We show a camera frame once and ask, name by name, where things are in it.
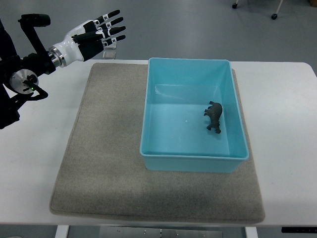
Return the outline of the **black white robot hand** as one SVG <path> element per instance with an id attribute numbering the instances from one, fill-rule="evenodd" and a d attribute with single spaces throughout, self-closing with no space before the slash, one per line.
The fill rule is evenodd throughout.
<path id="1" fill-rule="evenodd" d="M 125 39 L 118 34 L 126 27 L 115 25 L 123 21 L 123 17 L 115 10 L 96 19 L 87 20 L 70 30 L 60 43 L 49 49 L 49 56 L 55 67 L 66 67 L 75 61 L 87 61 L 101 53 L 106 46 Z"/>

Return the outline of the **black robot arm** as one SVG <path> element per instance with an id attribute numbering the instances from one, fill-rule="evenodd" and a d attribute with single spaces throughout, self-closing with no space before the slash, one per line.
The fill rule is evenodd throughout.
<path id="1" fill-rule="evenodd" d="M 35 53 L 21 58 L 10 35 L 0 25 L 0 128 L 3 129 L 20 119 L 18 110 L 27 101 L 48 97 L 38 86 L 38 77 L 50 74 L 62 65 L 62 57 L 45 50 L 35 27 L 50 25 L 46 14 L 25 14 L 18 20 L 21 29 L 35 49 Z"/>

